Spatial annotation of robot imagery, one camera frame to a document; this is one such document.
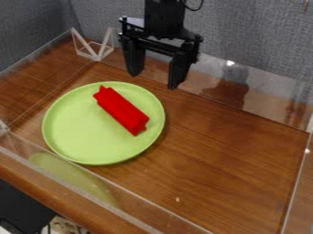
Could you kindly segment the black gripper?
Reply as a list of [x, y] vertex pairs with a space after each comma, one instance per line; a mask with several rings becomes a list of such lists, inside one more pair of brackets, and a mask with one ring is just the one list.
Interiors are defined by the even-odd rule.
[[123, 16], [119, 19], [125, 68], [132, 77], [144, 68], [145, 51], [171, 57], [167, 89], [173, 90], [185, 80], [191, 63], [197, 60], [199, 45], [203, 38], [184, 27], [168, 32], [156, 32], [144, 28], [144, 20]]

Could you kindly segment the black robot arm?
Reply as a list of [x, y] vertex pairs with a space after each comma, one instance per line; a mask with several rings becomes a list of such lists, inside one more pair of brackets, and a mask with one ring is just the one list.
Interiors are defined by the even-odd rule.
[[185, 80], [191, 64], [197, 61], [203, 37], [183, 26], [185, 0], [145, 0], [144, 17], [121, 16], [119, 41], [125, 68], [132, 77], [137, 76], [145, 64], [145, 51], [171, 57], [167, 89], [173, 90]]

